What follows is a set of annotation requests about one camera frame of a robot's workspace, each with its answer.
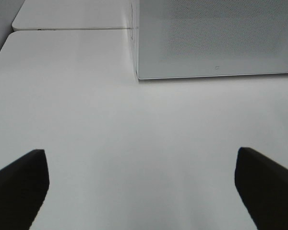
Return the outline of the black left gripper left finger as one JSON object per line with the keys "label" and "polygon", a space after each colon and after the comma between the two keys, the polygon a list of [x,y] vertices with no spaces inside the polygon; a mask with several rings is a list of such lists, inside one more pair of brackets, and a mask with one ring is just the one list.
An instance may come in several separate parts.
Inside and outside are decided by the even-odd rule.
{"label": "black left gripper left finger", "polygon": [[28,230],[49,189],[45,151],[35,149],[0,170],[0,230]]}

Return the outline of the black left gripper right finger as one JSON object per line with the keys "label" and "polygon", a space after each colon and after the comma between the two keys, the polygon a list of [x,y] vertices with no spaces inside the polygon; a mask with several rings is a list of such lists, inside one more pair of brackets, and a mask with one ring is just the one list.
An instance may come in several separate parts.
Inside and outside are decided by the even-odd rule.
{"label": "black left gripper right finger", "polygon": [[288,169],[248,147],[238,150],[235,187],[259,230],[288,230]]}

